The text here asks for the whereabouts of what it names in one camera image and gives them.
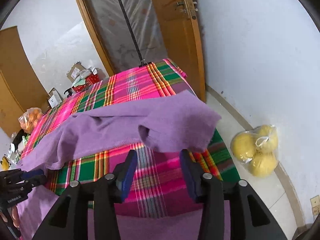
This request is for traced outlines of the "purple fleece garment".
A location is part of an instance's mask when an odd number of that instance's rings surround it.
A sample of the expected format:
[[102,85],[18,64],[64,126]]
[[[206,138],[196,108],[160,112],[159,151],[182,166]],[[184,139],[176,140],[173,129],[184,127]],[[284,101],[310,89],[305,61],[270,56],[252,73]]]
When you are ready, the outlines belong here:
[[[69,116],[58,128],[18,162],[24,171],[59,170],[65,163],[120,146],[142,143],[142,159],[151,152],[178,162],[182,149],[203,152],[216,129],[220,115],[185,90],[173,96],[128,101],[99,107]],[[129,214],[130,203],[116,205],[120,233],[125,239],[195,239],[201,209],[187,195],[183,178],[181,192],[174,204],[181,205],[180,215],[163,218],[137,218]]]

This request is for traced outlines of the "cluttered glass side table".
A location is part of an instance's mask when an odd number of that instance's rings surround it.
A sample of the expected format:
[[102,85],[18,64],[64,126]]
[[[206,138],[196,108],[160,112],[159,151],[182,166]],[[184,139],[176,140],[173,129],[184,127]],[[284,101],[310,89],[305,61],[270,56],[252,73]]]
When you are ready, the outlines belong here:
[[24,151],[30,135],[27,134],[24,129],[20,129],[18,133],[11,135],[11,141],[8,152],[4,154],[1,159],[1,168],[3,171],[7,171],[11,167],[15,167]]

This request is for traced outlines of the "pink plaid tablecloth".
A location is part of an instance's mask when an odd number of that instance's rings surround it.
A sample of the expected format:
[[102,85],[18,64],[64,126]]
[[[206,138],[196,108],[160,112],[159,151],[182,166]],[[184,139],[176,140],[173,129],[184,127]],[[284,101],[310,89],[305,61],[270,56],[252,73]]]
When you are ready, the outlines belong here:
[[47,183],[18,206],[21,217],[43,219],[71,181],[97,181],[131,150],[137,167],[116,213],[140,218],[176,216],[200,208],[189,196],[180,152],[221,181],[240,177],[216,130],[220,116],[195,96],[170,59],[136,67],[94,84],[50,110],[37,124],[18,162],[41,169]]

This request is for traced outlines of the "bag of oranges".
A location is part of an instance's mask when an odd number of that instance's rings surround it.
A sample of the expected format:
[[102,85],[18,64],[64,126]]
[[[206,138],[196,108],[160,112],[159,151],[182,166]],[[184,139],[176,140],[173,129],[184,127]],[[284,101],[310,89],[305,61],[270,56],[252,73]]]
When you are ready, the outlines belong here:
[[19,118],[21,129],[27,134],[31,134],[37,124],[42,119],[42,110],[38,107],[33,107],[24,112]]

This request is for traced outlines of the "bag of yellow pomelos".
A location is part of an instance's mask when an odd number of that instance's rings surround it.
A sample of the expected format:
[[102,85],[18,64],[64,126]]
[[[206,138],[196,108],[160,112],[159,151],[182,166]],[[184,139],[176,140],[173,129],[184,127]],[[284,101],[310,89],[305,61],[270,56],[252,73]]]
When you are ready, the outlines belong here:
[[274,125],[240,132],[231,141],[233,155],[255,177],[268,177],[278,165],[278,133]]

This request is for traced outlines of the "white cardboard box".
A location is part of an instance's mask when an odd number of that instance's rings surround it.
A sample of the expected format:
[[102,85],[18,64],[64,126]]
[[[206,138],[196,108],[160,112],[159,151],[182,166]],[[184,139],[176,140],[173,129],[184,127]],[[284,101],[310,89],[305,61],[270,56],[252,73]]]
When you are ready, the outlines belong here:
[[60,94],[55,88],[52,88],[49,92],[49,98],[48,98],[48,103],[50,107],[54,108],[61,102],[62,102],[62,98]]

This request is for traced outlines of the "wooden wardrobe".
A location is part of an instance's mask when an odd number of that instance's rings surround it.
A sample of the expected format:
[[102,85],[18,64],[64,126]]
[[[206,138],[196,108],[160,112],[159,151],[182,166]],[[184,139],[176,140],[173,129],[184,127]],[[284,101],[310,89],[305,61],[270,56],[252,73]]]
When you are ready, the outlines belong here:
[[1,129],[11,136],[21,127],[18,118],[28,109],[48,111],[48,93],[23,49],[16,26],[1,30]]

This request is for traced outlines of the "black spray bottle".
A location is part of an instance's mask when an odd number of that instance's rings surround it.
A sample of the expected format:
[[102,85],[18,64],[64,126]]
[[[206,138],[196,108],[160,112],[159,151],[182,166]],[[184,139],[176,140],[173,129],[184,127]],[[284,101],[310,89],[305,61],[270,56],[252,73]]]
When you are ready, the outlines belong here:
[[67,98],[70,98],[73,95],[73,90],[72,88],[68,88],[67,90],[64,91],[63,93]]

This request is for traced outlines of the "red gift box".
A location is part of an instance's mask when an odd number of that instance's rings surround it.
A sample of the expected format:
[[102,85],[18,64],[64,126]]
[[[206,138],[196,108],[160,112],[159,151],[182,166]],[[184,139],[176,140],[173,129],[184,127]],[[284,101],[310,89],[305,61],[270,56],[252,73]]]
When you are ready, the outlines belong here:
[[100,81],[101,79],[99,78],[98,74],[95,74],[95,75],[91,74],[88,77],[86,77],[84,80],[79,80],[75,85],[72,86],[72,89],[76,93],[80,93],[87,90],[90,86]]

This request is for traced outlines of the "brown cardboard parcel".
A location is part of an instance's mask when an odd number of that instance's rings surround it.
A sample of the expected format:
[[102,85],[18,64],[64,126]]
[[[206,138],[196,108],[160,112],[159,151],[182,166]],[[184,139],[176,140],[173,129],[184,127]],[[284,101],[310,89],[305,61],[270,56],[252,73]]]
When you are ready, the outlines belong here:
[[86,70],[86,68],[84,66],[82,66],[81,63],[77,62],[77,63],[73,64],[71,69],[66,73],[66,76],[69,81],[74,82],[76,77],[83,70]]

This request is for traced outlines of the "wooden door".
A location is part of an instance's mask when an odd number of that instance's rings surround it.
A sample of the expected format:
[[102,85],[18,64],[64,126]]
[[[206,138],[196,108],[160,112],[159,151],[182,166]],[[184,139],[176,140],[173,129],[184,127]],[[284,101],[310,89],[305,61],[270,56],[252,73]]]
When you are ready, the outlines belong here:
[[206,101],[204,62],[193,0],[152,0],[168,57],[187,75],[199,99]]

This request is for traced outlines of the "plastic-covered doorway curtain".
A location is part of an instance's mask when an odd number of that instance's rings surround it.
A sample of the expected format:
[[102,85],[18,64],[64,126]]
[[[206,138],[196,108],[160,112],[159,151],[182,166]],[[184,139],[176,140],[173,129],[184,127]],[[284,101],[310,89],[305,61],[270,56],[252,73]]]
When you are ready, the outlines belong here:
[[168,56],[152,0],[85,0],[116,73]]

